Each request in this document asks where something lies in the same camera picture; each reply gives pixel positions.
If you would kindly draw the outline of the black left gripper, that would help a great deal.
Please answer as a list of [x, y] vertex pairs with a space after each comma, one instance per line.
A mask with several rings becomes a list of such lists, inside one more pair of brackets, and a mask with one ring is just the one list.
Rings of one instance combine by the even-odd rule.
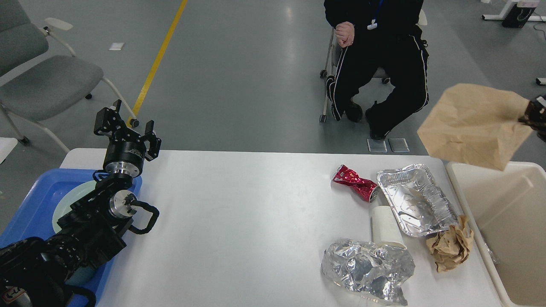
[[159, 156], [162, 140], [156, 136], [154, 120], [146, 123], [142, 135], [135, 130], [128, 130], [125, 121], [119, 116], [121, 104], [121, 100], [116, 100], [113, 107], [104, 107], [98, 111], [93, 133], [109, 138], [104, 171], [139, 177], [144, 159], [152, 161]]

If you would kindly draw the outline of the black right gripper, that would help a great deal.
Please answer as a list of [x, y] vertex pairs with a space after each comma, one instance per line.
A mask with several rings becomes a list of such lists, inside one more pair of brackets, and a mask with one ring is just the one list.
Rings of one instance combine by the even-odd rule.
[[524, 115], [518, 121], [529, 126], [537, 132], [538, 138], [546, 141], [546, 95], [540, 95], [531, 99], [525, 109]]

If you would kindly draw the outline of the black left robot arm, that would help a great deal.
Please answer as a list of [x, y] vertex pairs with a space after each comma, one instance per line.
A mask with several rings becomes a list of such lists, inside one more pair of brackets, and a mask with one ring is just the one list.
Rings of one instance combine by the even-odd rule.
[[93, 173], [94, 190], [70, 205], [55, 235], [28, 237], [1, 249], [3, 307], [66, 307], [75, 295], [93, 307], [96, 295], [67, 281], [82, 267], [98, 269], [109, 262], [125, 248], [125, 232], [144, 235], [153, 229], [158, 208], [129, 189], [144, 161], [158, 157], [162, 140], [152, 120], [143, 135], [128, 128], [119, 115], [121, 104], [117, 100], [97, 113], [94, 134], [107, 136], [109, 145], [102, 169]]

